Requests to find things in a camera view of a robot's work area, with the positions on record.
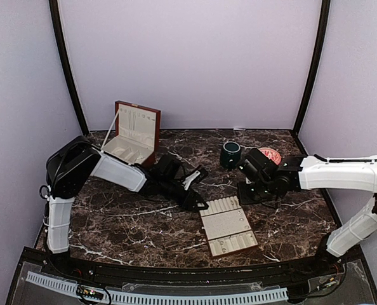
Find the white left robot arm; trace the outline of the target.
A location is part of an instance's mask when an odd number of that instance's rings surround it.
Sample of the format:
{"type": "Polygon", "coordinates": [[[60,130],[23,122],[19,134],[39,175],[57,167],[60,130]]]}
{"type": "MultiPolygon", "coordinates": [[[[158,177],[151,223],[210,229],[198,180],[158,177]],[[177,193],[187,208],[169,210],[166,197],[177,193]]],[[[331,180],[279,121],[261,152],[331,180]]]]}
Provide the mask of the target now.
{"type": "Polygon", "coordinates": [[[124,161],[78,136],[52,154],[46,162],[46,183],[39,195],[46,200],[44,225],[46,248],[52,254],[50,266],[61,277],[69,277],[75,264],[64,253],[69,251],[70,216],[73,203],[85,183],[98,178],[142,196],[160,195],[189,212],[208,209],[209,205],[192,186],[207,177],[198,166],[188,173],[180,160],[163,154],[152,165],[124,161]]]}

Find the red jewelry tray insert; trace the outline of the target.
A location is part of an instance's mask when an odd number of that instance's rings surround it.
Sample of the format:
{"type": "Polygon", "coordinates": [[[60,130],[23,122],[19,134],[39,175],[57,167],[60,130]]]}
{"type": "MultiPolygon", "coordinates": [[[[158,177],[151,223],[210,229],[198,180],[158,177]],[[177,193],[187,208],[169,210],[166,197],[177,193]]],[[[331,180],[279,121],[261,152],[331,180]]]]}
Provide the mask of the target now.
{"type": "Polygon", "coordinates": [[[212,257],[240,252],[258,245],[257,239],[236,196],[207,202],[201,210],[202,226],[212,257]]]}

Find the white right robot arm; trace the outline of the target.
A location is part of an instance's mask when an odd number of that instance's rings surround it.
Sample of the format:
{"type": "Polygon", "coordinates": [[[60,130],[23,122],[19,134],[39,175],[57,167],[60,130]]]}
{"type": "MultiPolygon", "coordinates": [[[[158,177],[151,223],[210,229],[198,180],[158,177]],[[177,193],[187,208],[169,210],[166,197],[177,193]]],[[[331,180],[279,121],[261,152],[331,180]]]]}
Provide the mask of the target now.
{"type": "Polygon", "coordinates": [[[333,267],[334,259],[377,231],[377,154],[360,158],[288,156],[277,165],[259,149],[253,149],[237,167],[249,180],[247,195],[255,203],[316,189],[370,194],[354,216],[322,239],[309,262],[309,270],[316,276],[324,275],[333,267]]]}

